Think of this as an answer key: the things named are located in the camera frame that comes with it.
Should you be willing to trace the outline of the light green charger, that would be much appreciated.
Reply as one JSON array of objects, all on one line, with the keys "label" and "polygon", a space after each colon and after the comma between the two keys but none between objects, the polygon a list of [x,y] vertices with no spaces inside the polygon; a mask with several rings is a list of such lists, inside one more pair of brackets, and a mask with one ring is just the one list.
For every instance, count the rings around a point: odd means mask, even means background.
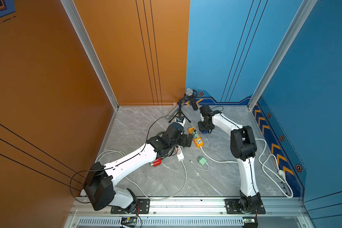
[{"label": "light green charger", "polygon": [[206,160],[203,156],[200,156],[200,157],[198,158],[198,163],[199,163],[200,165],[202,165],[202,166],[208,164],[207,160]]}]

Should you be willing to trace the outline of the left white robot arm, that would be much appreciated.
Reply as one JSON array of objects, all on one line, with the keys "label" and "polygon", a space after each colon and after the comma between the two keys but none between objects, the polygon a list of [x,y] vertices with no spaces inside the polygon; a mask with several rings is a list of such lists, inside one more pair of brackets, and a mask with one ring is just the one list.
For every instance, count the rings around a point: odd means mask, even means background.
[{"label": "left white robot arm", "polygon": [[181,123],[171,123],[164,133],[151,137],[139,149],[114,162],[94,163],[83,188],[95,211],[107,206],[120,207],[128,213],[138,211],[138,199],[132,190],[116,185],[127,175],[147,163],[167,155],[176,147],[191,147],[193,136],[184,132]]}]

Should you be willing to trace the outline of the yellow power strip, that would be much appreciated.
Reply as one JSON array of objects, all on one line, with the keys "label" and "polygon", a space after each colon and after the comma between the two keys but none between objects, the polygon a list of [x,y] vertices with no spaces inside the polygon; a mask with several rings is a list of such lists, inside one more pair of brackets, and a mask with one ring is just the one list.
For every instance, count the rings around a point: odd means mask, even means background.
[{"label": "yellow power strip", "polygon": [[194,141],[197,148],[201,148],[204,145],[204,141],[201,139],[200,135],[197,133],[195,127],[188,129],[189,134],[192,135],[192,140]]}]

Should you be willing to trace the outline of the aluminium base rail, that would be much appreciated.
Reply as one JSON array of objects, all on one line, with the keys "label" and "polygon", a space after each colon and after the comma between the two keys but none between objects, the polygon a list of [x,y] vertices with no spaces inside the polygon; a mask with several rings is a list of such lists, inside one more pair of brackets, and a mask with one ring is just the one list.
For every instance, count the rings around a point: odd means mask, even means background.
[{"label": "aluminium base rail", "polygon": [[232,211],[235,197],[175,197],[162,201],[140,198],[139,214],[75,202],[66,228],[313,228],[307,210],[298,199],[263,197],[258,212]]}]

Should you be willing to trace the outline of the white power strip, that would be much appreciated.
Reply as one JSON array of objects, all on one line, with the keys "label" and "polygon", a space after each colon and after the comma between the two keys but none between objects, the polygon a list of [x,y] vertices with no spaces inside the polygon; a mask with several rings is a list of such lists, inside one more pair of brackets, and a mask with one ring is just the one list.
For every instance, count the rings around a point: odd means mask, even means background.
[{"label": "white power strip", "polygon": [[176,156],[177,156],[178,160],[183,161],[184,155],[183,155],[182,149],[179,145],[175,147],[175,151],[176,151]]}]

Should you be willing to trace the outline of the black tripod stand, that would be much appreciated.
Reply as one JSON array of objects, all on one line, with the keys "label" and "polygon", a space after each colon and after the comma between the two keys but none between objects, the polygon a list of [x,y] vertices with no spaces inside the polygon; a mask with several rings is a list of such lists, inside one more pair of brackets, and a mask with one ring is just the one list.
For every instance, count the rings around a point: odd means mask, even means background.
[{"label": "black tripod stand", "polygon": [[184,104],[184,101],[186,100],[185,97],[181,98],[178,102],[176,107],[174,107],[171,112],[167,115],[168,117],[168,123],[171,123],[174,119],[177,118],[183,118],[184,120],[187,120],[189,123],[191,123],[191,120],[183,113],[182,106]]}]

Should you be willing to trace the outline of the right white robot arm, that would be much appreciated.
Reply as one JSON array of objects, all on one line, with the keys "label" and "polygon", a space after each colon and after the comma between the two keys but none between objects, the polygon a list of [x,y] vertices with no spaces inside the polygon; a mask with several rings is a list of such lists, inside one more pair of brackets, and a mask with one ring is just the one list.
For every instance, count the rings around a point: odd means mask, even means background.
[{"label": "right white robot arm", "polygon": [[210,134],[219,127],[230,136],[230,150],[237,160],[241,180],[240,199],[235,210],[245,214],[265,214],[254,168],[257,144],[253,129],[228,119],[221,111],[213,111],[208,105],[201,106],[199,110],[199,131]]}]

